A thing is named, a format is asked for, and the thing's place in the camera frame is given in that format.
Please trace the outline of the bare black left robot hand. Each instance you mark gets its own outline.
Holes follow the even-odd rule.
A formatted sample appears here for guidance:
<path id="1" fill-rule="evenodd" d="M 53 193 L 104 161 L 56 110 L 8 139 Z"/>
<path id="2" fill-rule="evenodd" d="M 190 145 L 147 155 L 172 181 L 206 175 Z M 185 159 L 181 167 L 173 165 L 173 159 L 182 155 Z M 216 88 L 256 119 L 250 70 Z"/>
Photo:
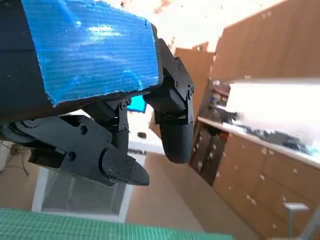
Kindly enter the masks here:
<path id="1" fill-rule="evenodd" d="M 128 106 L 154 109 L 168 160 L 193 146 L 194 83 L 156 27 L 101 0 L 0 3 L 0 138 L 29 161 L 108 187 L 147 186 L 128 155 Z"/>

